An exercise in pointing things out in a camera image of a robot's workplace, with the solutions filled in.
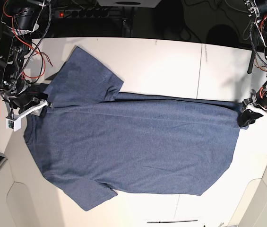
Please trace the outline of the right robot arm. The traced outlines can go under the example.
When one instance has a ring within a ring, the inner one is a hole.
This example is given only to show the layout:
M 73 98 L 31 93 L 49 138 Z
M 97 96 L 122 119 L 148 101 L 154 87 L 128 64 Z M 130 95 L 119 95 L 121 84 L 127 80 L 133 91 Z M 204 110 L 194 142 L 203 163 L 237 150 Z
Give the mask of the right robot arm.
M 49 0 L 7 0 L 3 4 L 0 38 L 0 95 L 6 96 L 11 109 L 20 113 L 40 104 L 47 96 L 25 79 L 24 70 L 34 54 L 41 54 L 39 44 L 33 47 L 31 33 L 38 29 L 44 10 L 52 15 Z

